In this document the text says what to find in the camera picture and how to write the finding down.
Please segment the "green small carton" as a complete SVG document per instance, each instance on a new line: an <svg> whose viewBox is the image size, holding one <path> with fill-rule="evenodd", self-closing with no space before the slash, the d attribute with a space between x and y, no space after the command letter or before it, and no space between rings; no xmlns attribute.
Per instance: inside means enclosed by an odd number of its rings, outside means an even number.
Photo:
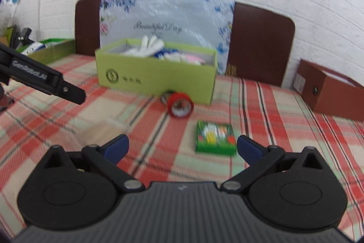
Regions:
<svg viewBox="0 0 364 243"><path fill-rule="evenodd" d="M195 151L215 155L235 156L236 138L229 123L199 120L196 124Z"/></svg>

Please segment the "black tape roll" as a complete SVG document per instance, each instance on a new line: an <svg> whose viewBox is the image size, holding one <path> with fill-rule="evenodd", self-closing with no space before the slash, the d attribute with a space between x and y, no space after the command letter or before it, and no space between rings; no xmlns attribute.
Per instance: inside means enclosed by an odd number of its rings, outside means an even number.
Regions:
<svg viewBox="0 0 364 243"><path fill-rule="evenodd" d="M163 105L167 105L170 96L173 95L173 94L174 94L173 90L168 90L168 91L164 92L160 96L160 102L162 102Z"/></svg>

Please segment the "red tape roll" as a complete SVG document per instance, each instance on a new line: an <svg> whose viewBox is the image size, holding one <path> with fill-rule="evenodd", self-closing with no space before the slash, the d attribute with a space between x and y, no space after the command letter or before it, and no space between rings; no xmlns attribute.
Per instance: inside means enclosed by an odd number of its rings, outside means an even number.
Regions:
<svg viewBox="0 0 364 243"><path fill-rule="evenodd" d="M174 92L167 100L168 114L175 118L186 118L194 110L194 103L190 96L183 92Z"/></svg>

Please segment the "white pink glove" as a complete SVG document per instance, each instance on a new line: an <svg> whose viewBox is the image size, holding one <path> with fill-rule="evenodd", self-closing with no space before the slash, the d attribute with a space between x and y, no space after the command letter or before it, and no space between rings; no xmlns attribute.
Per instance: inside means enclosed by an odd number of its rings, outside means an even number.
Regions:
<svg viewBox="0 0 364 243"><path fill-rule="evenodd" d="M150 57L155 53L161 51L164 48L164 42L158 39L156 35L144 36L141 40L141 45L139 47L132 47L124 52L124 56L134 56L134 57Z"/></svg>
<svg viewBox="0 0 364 243"><path fill-rule="evenodd" d="M183 54L180 52L165 53L160 56L160 60L169 60L173 62L181 62L186 64L204 65L205 60L191 54Z"/></svg>

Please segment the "blue small packet box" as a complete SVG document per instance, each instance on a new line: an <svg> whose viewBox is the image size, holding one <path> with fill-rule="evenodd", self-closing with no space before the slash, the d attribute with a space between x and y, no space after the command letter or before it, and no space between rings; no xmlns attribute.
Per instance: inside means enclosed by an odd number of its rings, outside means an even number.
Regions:
<svg viewBox="0 0 364 243"><path fill-rule="evenodd" d="M160 57L163 57L165 54L173 54L173 53L176 53L176 52L179 52L179 50L171 49L171 48L165 48L165 49L160 50L159 52L156 52L154 54L154 57L159 59Z"/></svg>

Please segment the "green side box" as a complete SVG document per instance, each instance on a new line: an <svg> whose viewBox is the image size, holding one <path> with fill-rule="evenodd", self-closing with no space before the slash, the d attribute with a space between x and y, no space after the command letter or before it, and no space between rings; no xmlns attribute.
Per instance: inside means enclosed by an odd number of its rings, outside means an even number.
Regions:
<svg viewBox="0 0 364 243"><path fill-rule="evenodd" d="M74 39L50 38L27 46L21 46L16 51L41 64L47 65L74 54L76 48Z"/></svg>

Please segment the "red plaid bed sheet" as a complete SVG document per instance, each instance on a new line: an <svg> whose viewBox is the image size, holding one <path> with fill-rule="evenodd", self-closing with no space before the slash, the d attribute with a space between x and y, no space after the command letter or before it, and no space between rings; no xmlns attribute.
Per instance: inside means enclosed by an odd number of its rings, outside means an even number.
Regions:
<svg viewBox="0 0 364 243"><path fill-rule="evenodd" d="M17 209L22 184L51 145L78 151L77 133L115 119L129 125L130 149L119 167L142 183L222 182L242 171L240 157L196 153L196 123L229 123L262 145L300 152L318 149L348 198L340 230L363 236L363 124L312 112L294 91L253 81L218 77L212 104L197 105L187 119L169 117L159 99L100 87L93 57L71 55L53 64L86 91L76 105L12 81L5 90L15 102L1 114L1 228L15 236L24 222Z"/></svg>

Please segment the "green cardboard storage box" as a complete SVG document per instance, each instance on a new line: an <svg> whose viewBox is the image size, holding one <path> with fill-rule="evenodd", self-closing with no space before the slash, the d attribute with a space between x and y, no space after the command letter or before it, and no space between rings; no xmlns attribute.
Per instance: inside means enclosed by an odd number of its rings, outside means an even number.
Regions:
<svg viewBox="0 0 364 243"><path fill-rule="evenodd" d="M167 49L176 49L186 56L201 58L202 65L150 56L125 55L127 50L138 49L140 46L140 39L121 39L95 51L99 84L111 89L158 97L167 91L183 92L195 104L211 103L217 75L216 50L165 43Z"/></svg>

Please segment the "brown cardboard box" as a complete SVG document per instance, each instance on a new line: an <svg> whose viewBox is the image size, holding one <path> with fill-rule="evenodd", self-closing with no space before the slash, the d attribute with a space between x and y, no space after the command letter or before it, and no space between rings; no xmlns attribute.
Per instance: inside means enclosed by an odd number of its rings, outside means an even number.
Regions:
<svg viewBox="0 0 364 243"><path fill-rule="evenodd" d="M346 75L301 60L293 88L316 113L363 121L363 86Z"/></svg>

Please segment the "dark brown wooden headboard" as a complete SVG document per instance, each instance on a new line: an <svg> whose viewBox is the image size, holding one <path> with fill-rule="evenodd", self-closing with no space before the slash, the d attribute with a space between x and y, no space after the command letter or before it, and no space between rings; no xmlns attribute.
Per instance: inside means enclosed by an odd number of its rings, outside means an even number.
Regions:
<svg viewBox="0 0 364 243"><path fill-rule="evenodd" d="M79 0L75 6L76 53L94 56L100 47L101 0ZM227 75L282 86L296 26L286 16L235 3Z"/></svg>

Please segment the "floral plastic pillow bag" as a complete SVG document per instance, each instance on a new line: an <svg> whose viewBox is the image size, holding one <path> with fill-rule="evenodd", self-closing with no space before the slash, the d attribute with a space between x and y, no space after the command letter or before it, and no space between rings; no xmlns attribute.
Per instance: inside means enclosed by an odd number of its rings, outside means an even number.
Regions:
<svg viewBox="0 0 364 243"><path fill-rule="evenodd" d="M217 52L218 72L228 64L234 0L101 0L100 45L156 36Z"/></svg>

